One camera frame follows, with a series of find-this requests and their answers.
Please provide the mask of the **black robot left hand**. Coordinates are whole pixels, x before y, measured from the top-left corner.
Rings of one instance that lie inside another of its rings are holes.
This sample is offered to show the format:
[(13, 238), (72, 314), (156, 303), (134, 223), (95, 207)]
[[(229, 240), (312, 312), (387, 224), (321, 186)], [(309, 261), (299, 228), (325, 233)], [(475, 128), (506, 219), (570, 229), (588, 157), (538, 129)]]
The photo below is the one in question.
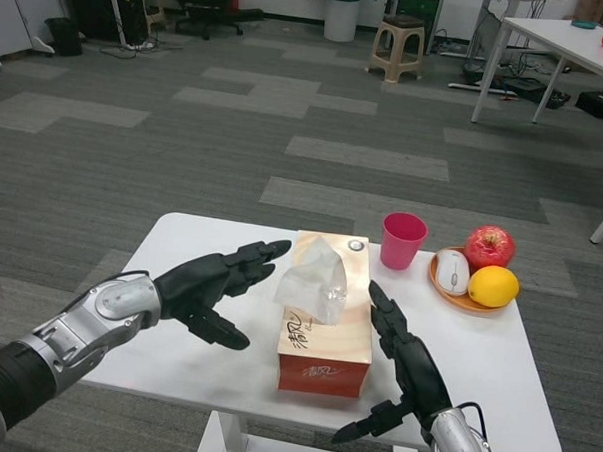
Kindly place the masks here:
[(154, 280), (162, 319), (173, 319), (204, 342), (244, 350), (248, 337), (221, 317), (214, 306), (223, 297), (245, 294), (276, 269), (272, 263), (292, 247), (288, 240), (263, 241), (223, 255), (213, 253), (172, 268)]

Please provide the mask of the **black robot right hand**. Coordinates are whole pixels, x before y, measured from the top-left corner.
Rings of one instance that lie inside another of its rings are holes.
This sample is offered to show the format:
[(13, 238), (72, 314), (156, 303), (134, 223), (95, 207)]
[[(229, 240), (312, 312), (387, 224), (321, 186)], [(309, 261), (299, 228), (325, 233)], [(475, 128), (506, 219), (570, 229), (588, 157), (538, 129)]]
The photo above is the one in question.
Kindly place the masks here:
[(375, 281), (369, 284), (371, 323), (385, 356), (394, 361), (395, 378), (402, 396), (395, 404), (387, 400), (371, 408), (370, 414), (337, 431), (331, 441), (341, 444), (366, 435), (381, 436), (403, 424), (412, 414), (421, 426), (421, 437), (433, 444), (431, 433), (436, 415), (453, 408), (448, 389), (424, 342), (408, 331), (407, 319), (398, 304)]

